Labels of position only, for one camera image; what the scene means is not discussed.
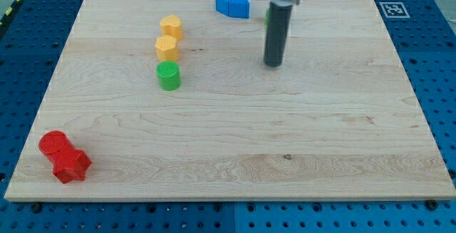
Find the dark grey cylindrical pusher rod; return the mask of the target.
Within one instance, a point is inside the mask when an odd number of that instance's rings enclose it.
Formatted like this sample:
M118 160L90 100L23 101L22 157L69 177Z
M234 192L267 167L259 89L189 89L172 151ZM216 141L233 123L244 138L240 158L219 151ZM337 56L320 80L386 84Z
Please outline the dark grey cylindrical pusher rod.
M271 1L267 20L264 63L269 67L282 64L293 4Z

